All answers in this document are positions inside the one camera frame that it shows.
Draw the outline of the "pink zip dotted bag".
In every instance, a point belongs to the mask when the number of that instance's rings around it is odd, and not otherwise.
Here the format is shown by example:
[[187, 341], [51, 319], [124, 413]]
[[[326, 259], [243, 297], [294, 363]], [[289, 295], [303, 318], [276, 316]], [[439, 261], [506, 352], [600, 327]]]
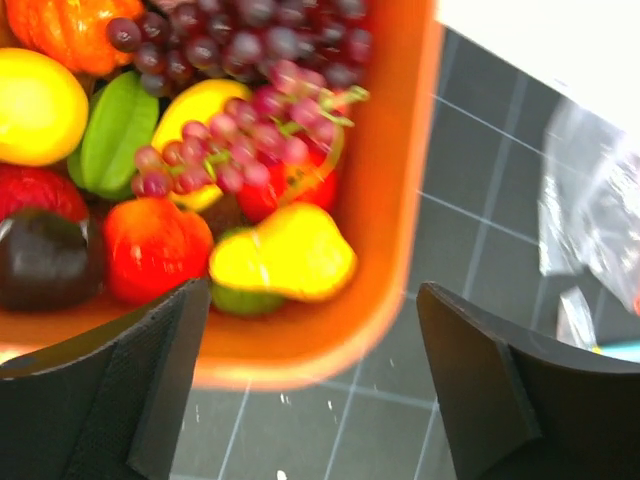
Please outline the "pink zip dotted bag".
[[542, 150], [539, 269], [590, 272], [639, 311], [639, 134], [571, 100], [556, 107]]

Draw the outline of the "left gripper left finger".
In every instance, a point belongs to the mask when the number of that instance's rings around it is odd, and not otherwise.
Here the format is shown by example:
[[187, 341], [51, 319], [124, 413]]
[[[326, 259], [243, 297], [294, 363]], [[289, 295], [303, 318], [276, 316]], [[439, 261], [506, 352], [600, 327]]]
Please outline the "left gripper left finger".
[[191, 280], [3, 363], [2, 478], [169, 478], [209, 306]]

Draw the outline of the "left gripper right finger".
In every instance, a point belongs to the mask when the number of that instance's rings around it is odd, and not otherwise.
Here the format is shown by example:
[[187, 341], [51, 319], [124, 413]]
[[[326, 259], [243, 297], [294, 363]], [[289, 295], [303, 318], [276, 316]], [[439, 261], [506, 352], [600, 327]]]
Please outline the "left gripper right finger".
[[638, 364], [523, 328], [434, 282], [417, 310], [458, 478], [638, 478]]

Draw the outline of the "small red grape bunch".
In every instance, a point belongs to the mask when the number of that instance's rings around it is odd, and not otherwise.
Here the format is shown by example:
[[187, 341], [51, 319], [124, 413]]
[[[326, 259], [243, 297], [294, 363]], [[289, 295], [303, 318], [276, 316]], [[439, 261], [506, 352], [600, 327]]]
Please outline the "small red grape bunch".
[[[301, 167], [317, 148], [322, 154], [320, 165], [286, 183], [283, 198], [294, 199], [336, 169], [344, 131], [353, 124], [346, 110], [369, 97], [359, 85], [330, 90], [320, 73], [279, 60], [271, 67], [267, 84], [251, 100], [229, 100], [211, 118], [208, 152], [198, 151], [195, 142], [187, 139], [179, 149], [164, 148], [162, 161], [172, 191], [187, 194], [208, 184], [231, 193], [245, 186], [264, 187], [273, 168]], [[158, 165], [153, 153], [150, 145], [138, 149], [134, 177]]]

